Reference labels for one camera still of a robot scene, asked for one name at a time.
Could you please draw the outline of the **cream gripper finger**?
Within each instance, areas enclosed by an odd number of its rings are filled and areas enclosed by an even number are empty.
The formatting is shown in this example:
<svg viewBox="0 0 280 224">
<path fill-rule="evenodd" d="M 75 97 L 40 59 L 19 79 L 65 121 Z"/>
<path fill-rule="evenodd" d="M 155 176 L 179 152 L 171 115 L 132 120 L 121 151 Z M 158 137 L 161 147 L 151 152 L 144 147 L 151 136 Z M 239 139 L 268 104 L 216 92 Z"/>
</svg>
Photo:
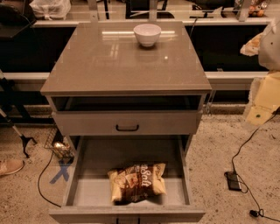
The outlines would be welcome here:
<svg viewBox="0 0 280 224">
<path fill-rule="evenodd" d="M 254 78 L 245 109 L 245 121 L 262 125 L 280 107 L 280 72 L 268 72 L 262 78 Z"/>
<path fill-rule="evenodd" d="M 262 33 L 255 35 L 250 41 L 242 46 L 240 53 L 246 56 L 254 56 L 259 52 Z"/>
</svg>

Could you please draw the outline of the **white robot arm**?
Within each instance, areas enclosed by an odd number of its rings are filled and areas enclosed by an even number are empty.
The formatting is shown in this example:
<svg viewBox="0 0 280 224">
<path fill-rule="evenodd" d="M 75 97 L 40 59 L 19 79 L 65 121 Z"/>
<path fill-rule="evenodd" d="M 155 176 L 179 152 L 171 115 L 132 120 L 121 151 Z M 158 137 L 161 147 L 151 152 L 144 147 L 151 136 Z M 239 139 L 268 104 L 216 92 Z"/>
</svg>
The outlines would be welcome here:
<svg viewBox="0 0 280 224">
<path fill-rule="evenodd" d="M 257 55 L 259 64 L 269 70 L 263 78 L 253 80 L 244 112 L 247 123 L 259 126 L 280 108 L 280 21 L 273 20 L 243 45 L 240 53 Z"/>
</svg>

